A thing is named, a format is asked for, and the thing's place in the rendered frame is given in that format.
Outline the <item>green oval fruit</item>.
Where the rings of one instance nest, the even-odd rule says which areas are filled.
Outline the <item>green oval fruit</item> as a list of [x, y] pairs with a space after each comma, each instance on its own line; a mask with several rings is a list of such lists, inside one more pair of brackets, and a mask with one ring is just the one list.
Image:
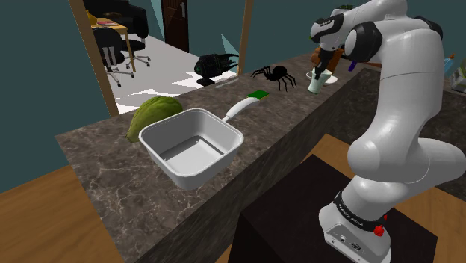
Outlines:
[[174, 97], [156, 96], [148, 99], [134, 113], [125, 137], [130, 143], [139, 142], [139, 133], [143, 128], [182, 111], [183, 107]]

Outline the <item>white square pan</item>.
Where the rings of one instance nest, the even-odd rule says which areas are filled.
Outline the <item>white square pan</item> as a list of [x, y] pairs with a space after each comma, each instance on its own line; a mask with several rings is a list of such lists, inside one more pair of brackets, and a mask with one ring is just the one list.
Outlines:
[[228, 120], [239, 112], [234, 106], [219, 118], [191, 108], [145, 127], [140, 142], [177, 186], [194, 190], [232, 163], [244, 136]]

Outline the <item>black office chair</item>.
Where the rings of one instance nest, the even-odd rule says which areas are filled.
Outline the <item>black office chair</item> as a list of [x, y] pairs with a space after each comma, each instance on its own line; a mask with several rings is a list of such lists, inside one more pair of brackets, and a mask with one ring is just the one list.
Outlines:
[[117, 87], [121, 87], [116, 74], [130, 75], [134, 78], [133, 72], [120, 71], [119, 64], [125, 61], [122, 53], [122, 38], [118, 32], [111, 28], [94, 28], [93, 35], [102, 58], [102, 63], [106, 68], [106, 73], [116, 82]]

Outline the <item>brown pot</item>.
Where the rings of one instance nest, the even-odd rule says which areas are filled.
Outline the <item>brown pot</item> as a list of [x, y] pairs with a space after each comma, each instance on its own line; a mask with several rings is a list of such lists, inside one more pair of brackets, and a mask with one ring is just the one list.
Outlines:
[[[318, 58], [318, 55], [319, 55], [319, 52], [320, 52], [320, 47], [317, 47], [312, 56], [311, 56], [311, 62], [316, 66], [319, 64], [320, 62], [320, 59]], [[344, 53], [343, 49], [341, 48], [338, 48], [333, 56], [332, 56], [332, 59], [329, 61], [328, 65], [327, 65], [327, 70], [331, 71], [331, 72], [334, 72], [335, 71], [335, 68], [336, 66], [338, 65], [338, 62], [339, 60], [341, 59], [341, 55]]]

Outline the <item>dark wooden door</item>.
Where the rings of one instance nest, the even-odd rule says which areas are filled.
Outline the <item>dark wooden door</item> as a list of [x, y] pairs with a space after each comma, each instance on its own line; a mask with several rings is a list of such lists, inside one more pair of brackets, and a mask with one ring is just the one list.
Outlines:
[[187, 0], [161, 0], [165, 43], [189, 52]]

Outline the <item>black spider toy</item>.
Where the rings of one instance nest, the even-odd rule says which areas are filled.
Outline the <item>black spider toy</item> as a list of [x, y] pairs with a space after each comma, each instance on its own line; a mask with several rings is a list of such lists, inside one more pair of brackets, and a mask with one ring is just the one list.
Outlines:
[[290, 82], [292, 88], [296, 86], [296, 79], [288, 74], [288, 70], [284, 66], [275, 66], [273, 69], [270, 66], [264, 66], [255, 70], [250, 77], [254, 78], [257, 75], [263, 75], [268, 81], [277, 81], [279, 83], [279, 90], [281, 90], [281, 81], [285, 85], [285, 91], [288, 91], [287, 80]]

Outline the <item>green white spatula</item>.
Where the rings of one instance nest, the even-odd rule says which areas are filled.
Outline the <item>green white spatula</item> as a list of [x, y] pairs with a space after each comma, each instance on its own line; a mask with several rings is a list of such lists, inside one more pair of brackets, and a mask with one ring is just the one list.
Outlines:
[[235, 105], [233, 105], [227, 112], [222, 121], [227, 122], [231, 118], [235, 117], [244, 109], [248, 108], [249, 106], [255, 105], [259, 103], [262, 99], [269, 95], [268, 92], [264, 90], [256, 90], [253, 93], [250, 93], [246, 96], [245, 99], [242, 99]]

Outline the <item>pale green cup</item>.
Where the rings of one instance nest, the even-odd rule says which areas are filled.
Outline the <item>pale green cup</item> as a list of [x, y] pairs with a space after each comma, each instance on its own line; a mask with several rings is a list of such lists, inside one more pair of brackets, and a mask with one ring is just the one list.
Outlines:
[[306, 75], [311, 79], [308, 91], [313, 94], [318, 94], [322, 86], [332, 76], [332, 72], [325, 69], [321, 74], [317, 74], [316, 68], [313, 68], [313, 70], [308, 72]]

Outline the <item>white plate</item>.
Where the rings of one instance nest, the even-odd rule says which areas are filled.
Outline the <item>white plate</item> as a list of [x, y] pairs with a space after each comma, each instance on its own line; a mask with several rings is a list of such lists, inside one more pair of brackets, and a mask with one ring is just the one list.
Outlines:
[[[313, 79], [313, 74], [314, 74], [314, 70], [312, 71], [309, 71], [306, 73], [306, 77], [311, 81]], [[333, 76], [332, 72], [331, 71], [328, 71], [327, 69], [325, 69], [321, 74], [320, 74], [320, 77], [324, 77], [324, 76], [328, 76], [328, 78], [326, 79], [325, 81], [325, 85], [329, 85], [329, 84], [334, 84], [338, 78]]]

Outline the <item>black spiky figure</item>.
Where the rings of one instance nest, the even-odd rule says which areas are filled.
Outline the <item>black spiky figure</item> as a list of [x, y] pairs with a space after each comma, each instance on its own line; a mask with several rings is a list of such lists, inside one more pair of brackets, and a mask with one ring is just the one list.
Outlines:
[[230, 57], [237, 57], [235, 54], [210, 54], [199, 57], [199, 60], [194, 66], [194, 72], [200, 75], [201, 78], [196, 82], [203, 87], [213, 84], [213, 77], [222, 75], [237, 66]]

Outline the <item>wooden desk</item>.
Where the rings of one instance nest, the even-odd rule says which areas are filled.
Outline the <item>wooden desk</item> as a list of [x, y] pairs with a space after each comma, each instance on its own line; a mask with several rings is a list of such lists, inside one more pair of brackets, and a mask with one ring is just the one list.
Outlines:
[[91, 28], [111, 28], [118, 32], [120, 35], [125, 36], [125, 44], [128, 48], [129, 52], [129, 58], [130, 58], [130, 63], [132, 67], [132, 71], [136, 72], [135, 66], [134, 66], [134, 56], [131, 50], [131, 45], [130, 41], [128, 38], [128, 28], [125, 27], [124, 25], [120, 25], [117, 22], [114, 22], [110, 19], [107, 18], [96, 18], [94, 15], [92, 15], [88, 10], [86, 11], [86, 14], [90, 20]]

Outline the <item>dark robot stand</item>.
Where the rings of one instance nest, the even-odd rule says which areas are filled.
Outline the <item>dark robot stand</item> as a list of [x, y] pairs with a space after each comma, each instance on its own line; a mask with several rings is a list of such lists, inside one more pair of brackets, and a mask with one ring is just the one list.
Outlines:
[[229, 263], [353, 263], [328, 245], [318, 220], [349, 178], [307, 158], [240, 213]]

